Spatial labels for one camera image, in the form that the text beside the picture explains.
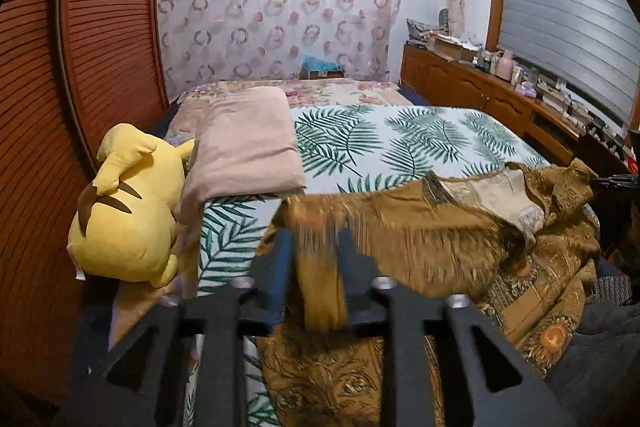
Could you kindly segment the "circle-patterned sheer curtain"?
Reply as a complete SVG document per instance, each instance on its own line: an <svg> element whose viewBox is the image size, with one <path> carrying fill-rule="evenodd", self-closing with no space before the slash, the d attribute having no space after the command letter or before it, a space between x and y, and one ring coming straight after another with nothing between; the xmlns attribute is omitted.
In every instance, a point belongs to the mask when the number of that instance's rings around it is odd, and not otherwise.
<svg viewBox="0 0 640 427"><path fill-rule="evenodd" d="M386 80L401 0L157 0L165 87L296 77L307 58Z"/></svg>

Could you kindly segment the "brown gold patterned garment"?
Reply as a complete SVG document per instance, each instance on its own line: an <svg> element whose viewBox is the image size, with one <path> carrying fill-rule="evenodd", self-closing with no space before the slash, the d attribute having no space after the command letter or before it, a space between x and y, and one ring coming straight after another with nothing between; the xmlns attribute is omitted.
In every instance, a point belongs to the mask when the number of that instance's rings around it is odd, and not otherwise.
<svg viewBox="0 0 640 427"><path fill-rule="evenodd" d="M334 233L349 227L384 275L432 298L464 294L539 375L562 357L596 279L599 225L593 171L582 161L532 168L510 162L469 178L424 178L385 191L295 195L281 202L258 246L294 236L284 323L258 343L283 426L374 426L382 343L347 329Z"/></svg>

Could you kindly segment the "wooden low cabinet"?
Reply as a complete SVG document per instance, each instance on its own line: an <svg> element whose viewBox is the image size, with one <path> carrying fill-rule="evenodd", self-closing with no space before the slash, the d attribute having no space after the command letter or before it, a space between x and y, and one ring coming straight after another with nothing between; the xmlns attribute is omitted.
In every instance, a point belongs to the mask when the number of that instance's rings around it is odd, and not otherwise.
<svg viewBox="0 0 640 427"><path fill-rule="evenodd" d="M574 124L493 75L406 44L400 80L434 106L477 109L494 117L559 165L577 154L580 131Z"/></svg>

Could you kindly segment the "grey window roller blind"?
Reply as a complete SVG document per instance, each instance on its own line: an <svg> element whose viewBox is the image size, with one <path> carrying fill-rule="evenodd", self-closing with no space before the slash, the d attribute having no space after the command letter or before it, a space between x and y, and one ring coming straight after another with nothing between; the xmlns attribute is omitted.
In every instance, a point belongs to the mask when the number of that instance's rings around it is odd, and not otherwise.
<svg viewBox="0 0 640 427"><path fill-rule="evenodd" d="M626 126L639 79L639 22L626 0L503 0L498 45L563 78Z"/></svg>

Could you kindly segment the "pink bottle on cabinet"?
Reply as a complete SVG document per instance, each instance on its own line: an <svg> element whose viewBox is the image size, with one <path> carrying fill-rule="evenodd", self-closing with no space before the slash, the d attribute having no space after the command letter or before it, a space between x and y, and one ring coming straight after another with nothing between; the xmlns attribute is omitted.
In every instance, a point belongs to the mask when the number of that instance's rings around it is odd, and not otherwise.
<svg viewBox="0 0 640 427"><path fill-rule="evenodd" d="M499 57L496 76L502 80L510 82L513 72L513 52L511 50L504 50Z"/></svg>

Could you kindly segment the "brown louvered wardrobe door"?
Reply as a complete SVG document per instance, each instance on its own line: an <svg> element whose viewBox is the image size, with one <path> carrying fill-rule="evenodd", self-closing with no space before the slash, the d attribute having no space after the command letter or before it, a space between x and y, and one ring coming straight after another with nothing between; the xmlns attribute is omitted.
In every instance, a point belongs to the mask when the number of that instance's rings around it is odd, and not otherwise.
<svg viewBox="0 0 640 427"><path fill-rule="evenodd" d="M81 286L66 251L114 124L168 101L155 0L1 0L1 389L60 403Z"/></svg>

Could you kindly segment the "yellow Pikachu plush toy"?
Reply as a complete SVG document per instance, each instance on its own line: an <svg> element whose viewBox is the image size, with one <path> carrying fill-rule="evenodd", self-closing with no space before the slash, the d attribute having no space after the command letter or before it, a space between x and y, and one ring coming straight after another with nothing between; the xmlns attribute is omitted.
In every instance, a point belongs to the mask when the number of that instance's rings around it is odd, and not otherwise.
<svg viewBox="0 0 640 427"><path fill-rule="evenodd" d="M78 280L96 275L159 288L176 276L174 210L193 147L192 140L173 146L132 124L106 132L98 173L78 197L67 236Z"/></svg>

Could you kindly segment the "white green leaf-print blanket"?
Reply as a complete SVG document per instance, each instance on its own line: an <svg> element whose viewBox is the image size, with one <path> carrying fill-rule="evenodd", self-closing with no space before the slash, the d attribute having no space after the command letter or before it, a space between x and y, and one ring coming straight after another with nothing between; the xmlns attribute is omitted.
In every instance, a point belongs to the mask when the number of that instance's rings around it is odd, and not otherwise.
<svg viewBox="0 0 640 427"><path fill-rule="evenodd" d="M310 194L390 190L429 172L466 178L507 162L548 162L514 132L473 109L352 105L292 109ZM272 194L214 198L204 206L198 293L248 271L277 211Z"/></svg>

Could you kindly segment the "cardboard box on cabinet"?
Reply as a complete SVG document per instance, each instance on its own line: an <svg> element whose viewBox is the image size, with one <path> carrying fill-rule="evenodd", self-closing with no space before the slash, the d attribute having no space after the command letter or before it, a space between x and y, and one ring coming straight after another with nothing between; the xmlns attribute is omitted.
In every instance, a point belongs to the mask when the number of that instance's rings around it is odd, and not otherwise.
<svg viewBox="0 0 640 427"><path fill-rule="evenodd" d="M451 61L471 63L476 57L478 49L476 46L468 46L438 36L434 38L434 52L450 58Z"/></svg>

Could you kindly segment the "blue cloth in box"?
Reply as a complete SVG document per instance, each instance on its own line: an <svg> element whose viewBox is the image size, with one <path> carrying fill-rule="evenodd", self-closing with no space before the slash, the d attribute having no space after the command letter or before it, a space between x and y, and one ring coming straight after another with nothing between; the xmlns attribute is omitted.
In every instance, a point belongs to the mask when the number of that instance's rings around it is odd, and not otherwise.
<svg viewBox="0 0 640 427"><path fill-rule="evenodd" d="M344 69L342 69L340 64L306 55L303 59L298 78L303 80L317 80L343 78L344 75Z"/></svg>

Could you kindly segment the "floral pink bedspread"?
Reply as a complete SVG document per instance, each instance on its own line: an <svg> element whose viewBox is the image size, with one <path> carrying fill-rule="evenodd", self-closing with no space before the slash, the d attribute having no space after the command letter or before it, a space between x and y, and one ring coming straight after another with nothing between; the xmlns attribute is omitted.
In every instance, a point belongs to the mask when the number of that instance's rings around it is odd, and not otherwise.
<svg viewBox="0 0 640 427"><path fill-rule="evenodd" d="M194 138L206 110L218 100L246 89L281 89L292 108L331 105L412 105L393 82L358 81L347 78L325 80L216 81L201 84L177 98L177 109L170 113L164 139L180 145Z"/></svg>

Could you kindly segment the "pink folded blanket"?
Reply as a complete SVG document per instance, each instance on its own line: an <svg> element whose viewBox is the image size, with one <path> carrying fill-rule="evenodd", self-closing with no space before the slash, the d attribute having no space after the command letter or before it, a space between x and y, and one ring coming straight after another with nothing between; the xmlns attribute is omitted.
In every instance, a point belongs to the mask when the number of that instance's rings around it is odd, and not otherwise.
<svg viewBox="0 0 640 427"><path fill-rule="evenodd" d="M187 225L214 198L290 193L305 186L284 91L245 89L215 102L201 120L176 217Z"/></svg>

